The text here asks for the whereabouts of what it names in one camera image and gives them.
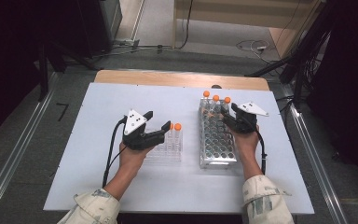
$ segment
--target table top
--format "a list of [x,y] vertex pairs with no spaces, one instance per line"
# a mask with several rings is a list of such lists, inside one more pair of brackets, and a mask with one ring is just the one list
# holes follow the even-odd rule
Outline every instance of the table top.
[[[105,82],[107,79],[113,82],[115,80],[129,82],[133,79],[134,82],[150,85],[98,83],[102,77],[100,74],[111,76],[105,77]],[[187,76],[194,76],[198,83],[191,84],[192,79]],[[226,87],[227,84],[223,81],[215,82],[225,80],[225,77],[200,75],[205,76],[202,82],[202,78],[196,78],[196,76],[196,74],[178,75],[140,71],[100,72],[95,79],[96,82],[89,85],[44,209],[69,210],[75,205],[72,195],[96,190],[101,186],[113,128],[122,115],[128,113],[129,108],[134,108],[141,114],[148,110],[154,111],[154,117],[147,122],[146,128],[149,129],[159,129],[167,120],[181,122],[184,138],[183,153],[182,160],[179,162],[146,161],[120,200],[121,212],[240,213],[243,204],[241,187],[244,181],[241,164],[238,162],[231,168],[222,170],[200,169],[197,111],[203,91],[209,90],[211,94],[230,96],[233,102],[245,103],[253,100],[269,112],[269,117],[257,118],[268,153],[267,175],[279,187],[293,194],[291,197],[285,196],[292,213],[313,214],[310,197],[284,130],[273,93],[271,91],[218,90],[182,86],[186,82],[189,83],[188,85],[201,86],[210,86],[213,83]],[[152,79],[156,79],[156,82],[161,85],[171,83],[175,87],[159,86],[156,88]],[[259,85],[265,90],[267,83],[262,78],[249,80],[257,82],[258,79]],[[120,139],[121,132],[118,132],[115,149]],[[259,163],[260,153],[261,147],[258,146],[256,159]],[[109,179],[117,169],[118,162],[114,162]]]

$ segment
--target wire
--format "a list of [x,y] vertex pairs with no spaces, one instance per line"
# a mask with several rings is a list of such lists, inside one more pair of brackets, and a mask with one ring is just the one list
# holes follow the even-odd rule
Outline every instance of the wire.
[[187,40],[188,40],[188,25],[190,24],[190,15],[191,15],[191,9],[193,7],[193,0],[191,0],[190,2],[190,8],[188,9],[188,15],[187,15],[187,24],[186,24],[186,39],[185,39],[185,42],[182,44],[181,47],[179,48],[176,48],[176,49],[182,49],[185,47],[186,43],[187,43]]
[[320,48],[326,42],[329,36],[330,36],[329,32],[326,32],[322,35],[322,38],[317,42],[315,48],[310,52],[310,56],[308,57],[309,59],[305,62],[304,74],[303,74],[305,78],[304,78],[303,86],[308,91],[313,91],[313,86],[311,82],[313,80],[313,77],[315,76],[316,71],[319,68],[318,62],[320,62],[320,60],[317,59],[317,56],[319,54]]
[[286,108],[290,107],[290,105],[293,103],[294,99],[291,99],[290,101],[287,102],[286,106],[284,106],[279,112],[282,112],[283,110],[285,110]]
[[261,133],[255,129],[255,132],[257,133],[258,139],[260,140],[260,145],[261,145],[261,172],[263,173],[263,175],[266,174],[266,159],[267,159],[267,154],[265,152],[265,147],[264,147],[264,140],[263,137],[261,136]]
[[[106,168],[105,168],[105,171],[103,173],[103,187],[105,187],[106,185],[106,181],[107,181],[107,177],[109,176],[109,169],[112,165],[113,162],[110,161],[110,159],[112,158],[112,151],[113,151],[113,144],[115,143],[115,137],[116,137],[116,132],[117,132],[117,129],[118,129],[118,126],[120,126],[120,124],[123,124],[125,123],[127,120],[127,116],[124,116],[123,119],[121,119],[117,124],[116,124],[116,127],[115,129],[113,130],[113,133],[112,133],[112,138],[110,140],[110,148],[109,148],[109,155],[107,157],[107,163],[106,163]],[[116,159],[116,157],[121,153],[121,151],[113,158],[113,161]]]
[[[171,46],[166,46],[166,45],[157,45],[157,46],[145,46],[145,45],[141,45],[141,46],[136,46],[136,49],[133,49],[133,50],[124,51],[124,52],[119,52],[119,53],[109,53],[109,54],[104,54],[104,55],[100,55],[100,56],[103,57],[103,56],[109,56],[109,55],[121,55],[121,54],[126,54],[126,53],[138,52],[138,51],[146,50],[146,49],[180,50],[180,49],[184,48],[185,45],[186,45],[186,43],[187,43],[187,40],[188,40],[188,27],[189,27],[189,24],[190,24],[190,16],[191,16],[191,10],[192,10],[192,7],[193,7],[193,1],[194,1],[194,0],[191,0],[191,2],[190,2],[190,8],[188,9],[187,22],[186,22],[186,39],[185,39],[185,42],[182,44],[181,47],[179,47],[179,48],[173,48],[173,47],[171,47]],[[129,46],[129,45],[118,46],[118,47],[112,48],[112,50],[114,50],[114,49],[120,49],[120,48],[133,48],[133,46]]]
[[261,136],[261,133],[257,130],[256,127],[254,127],[251,122],[246,119],[246,118],[243,118],[243,120],[246,121],[246,123],[252,127],[252,129],[254,130],[254,132],[257,133],[257,137],[258,137],[258,140],[260,141],[260,145],[261,145],[261,172],[263,173],[263,175],[266,174],[266,160],[267,160],[267,154],[266,154],[266,151],[265,151],[265,146],[264,146],[264,140],[263,140],[263,136]]
[[[185,0],[182,0],[182,8],[184,9],[184,10],[182,10],[183,11],[182,18],[184,18],[185,17]],[[182,34],[185,33],[185,23],[184,23],[184,21],[185,21],[185,19],[182,19]],[[182,44],[185,42],[185,40],[183,39],[184,37],[185,36],[182,35]]]
[[[251,42],[250,44],[250,49],[244,49],[241,45],[241,43],[246,43],[246,42]],[[261,57],[261,53],[264,52],[264,50],[260,51],[260,53],[257,53],[254,49],[254,43],[258,43],[258,42],[264,42],[266,45],[264,47],[266,47],[264,50],[266,50],[269,47],[269,42],[267,40],[242,40],[241,42],[237,43],[235,46],[237,47],[237,49],[243,50],[243,51],[251,51],[257,58],[259,58],[260,60],[262,60],[263,62],[270,64],[270,63],[274,63],[276,61],[268,61],[266,59],[264,59],[263,57]]]
[[279,34],[278,40],[277,40],[277,42],[276,42],[275,45],[278,45],[279,40],[281,39],[281,35],[282,35],[283,31],[286,30],[286,28],[290,25],[290,23],[292,23],[293,18],[295,17],[295,15],[296,15],[296,13],[297,13],[298,7],[300,6],[300,2],[301,2],[301,0],[298,0],[297,7],[296,7],[296,9],[295,9],[295,12],[293,13],[292,18],[290,18],[290,21],[287,22],[286,26],[284,26],[284,28],[281,30],[281,33]]
[[123,147],[123,149],[121,149],[119,152],[118,152],[118,154],[112,159],[112,161],[110,162],[110,164],[109,164],[109,168],[112,166],[112,164],[113,164],[113,162],[115,161],[115,159],[121,154],[121,152],[123,152],[124,151],[124,149],[126,149],[127,148],[127,146],[125,146],[125,147]]
[[294,96],[294,95],[290,95],[290,96],[284,96],[284,97],[275,99],[275,101],[278,102],[278,101],[281,101],[281,100],[291,100],[291,99],[293,99],[293,98],[295,98],[295,96]]

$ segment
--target electrical cord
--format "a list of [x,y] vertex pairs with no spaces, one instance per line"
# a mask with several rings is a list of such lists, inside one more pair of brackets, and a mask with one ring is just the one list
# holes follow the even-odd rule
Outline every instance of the electrical cord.
[[[250,44],[250,48],[249,49],[244,49],[243,46],[241,45],[242,43],[246,43],[246,42],[251,42]],[[263,42],[265,45],[264,46],[261,46],[261,47],[265,47],[264,49],[260,50],[259,53],[257,53],[255,51],[255,48],[254,48],[254,43],[258,43],[258,42]],[[262,60],[263,62],[266,63],[266,66],[268,66],[269,64],[271,63],[275,63],[277,61],[269,61],[263,57],[261,57],[261,54],[266,50],[268,49],[269,47],[269,42],[267,40],[242,40],[241,42],[237,43],[235,45],[237,47],[237,49],[240,49],[240,50],[243,50],[243,51],[251,51],[257,58],[259,58],[260,60]],[[277,69],[274,69],[275,73],[279,76],[280,75],[280,72],[277,71]]]
[[[182,0],[182,8],[185,8],[185,0]],[[185,17],[185,11],[182,10],[182,18]],[[185,33],[185,23],[184,23],[185,19],[182,19],[182,34]]]
[[311,51],[309,59],[304,64],[304,82],[303,86],[308,91],[313,90],[313,86],[311,84],[313,77],[315,76],[315,73],[317,69],[319,68],[319,64],[317,62],[320,62],[320,60],[317,59],[317,56],[319,54],[320,48],[322,45],[326,42],[326,40],[329,38],[330,33],[326,32],[323,34],[322,38],[318,41],[315,48]]
[[264,147],[264,140],[263,137],[261,136],[261,133],[255,129],[255,132],[257,133],[258,139],[260,140],[260,145],[261,145],[261,172],[263,173],[263,175],[266,174],[266,160],[267,160],[267,154],[265,152],[265,147]]
[[110,141],[110,148],[109,148],[109,155],[107,157],[107,163],[106,163],[106,168],[105,168],[105,171],[103,173],[103,187],[106,186],[106,182],[107,182],[107,177],[109,176],[109,170],[110,170],[110,167],[112,166],[113,164],[113,161],[117,158],[118,155],[120,155],[120,153],[126,149],[126,147],[124,147],[121,151],[118,152],[118,154],[113,158],[112,161],[110,161],[110,159],[112,158],[112,152],[113,152],[113,144],[115,143],[115,137],[116,137],[116,132],[117,132],[117,129],[118,129],[118,126],[120,126],[121,124],[125,124],[126,123],[126,120],[127,120],[127,116],[124,116],[123,119],[121,119],[115,129],[113,130],[113,133],[112,133],[112,139]]
[[[190,24],[190,16],[191,16],[191,10],[192,10],[192,7],[193,7],[193,1],[194,1],[194,0],[191,0],[191,2],[190,2],[190,7],[189,7],[189,9],[188,9],[188,14],[187,14],[186,39],[185,39],[185,42],[182,44],[182,46],[180,46],[179,48],[173,48],[173,47],[171,47],[171,46],[166,46],[166,45],[157,45],[157,46],[140,45],[140,46],[136,46],[136,48],[133,49],[133,50],[124,51],[124,52],[118,52],[118,53],[104,54],[104,55],[101,55],[101,57],[103,57],[103,56],[109,56],[109,55],[120,55],[120,54],[126,54],[126,53],[133,53],[133,52],[138,52],[138,51],[147,50],[147,49],[180,50],[180,49],[184,48],[185,45],[186,45],[186,43],[187,43],[187,40],[188,40],[188,33],[189,33],[188,27],[189,27],[189,24]],[[134,48],[134,46],[129,46],[129,45],[118,46],[118,47],[112,48],[112,50],[114,50],[114,49],[120,49],[120,48]]]

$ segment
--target hand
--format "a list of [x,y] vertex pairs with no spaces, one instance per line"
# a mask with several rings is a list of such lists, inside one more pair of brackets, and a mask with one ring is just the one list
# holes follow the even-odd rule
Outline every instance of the hand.
[[255,160],[255,149],[259,141],[257,133],[235,133],[232,130],[231,133],[235,138],[241,161]]
[[136,176],[138,170],[141,169],[141,166],[144,163],[146,154],[153,148],[154,147],[150,147],[144,150],[132,150],[121,142],[119,149],[120,151],[123,151],[120,153],[119,169],[132,172],[134,176]]
[[239,152],[242,162],[243,174],[245,179],[249,179],[255,175],[262,175],[260,167],[255,159],[255,149],[258,144],[258,135],[256,132],[252,133],[235,133],[231,130],[235,138],[235,144]]

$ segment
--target white sleeve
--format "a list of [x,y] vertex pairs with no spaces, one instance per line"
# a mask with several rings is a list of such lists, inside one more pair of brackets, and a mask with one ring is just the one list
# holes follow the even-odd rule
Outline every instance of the white sleeve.
[[266,176],[256,175],[246,180],[242,193],[250,224],[294,223],[283,198],[288,193],[278,189]]
[[120,203],[104,189],[75,195],[76,205],[58,224],[116,223]]

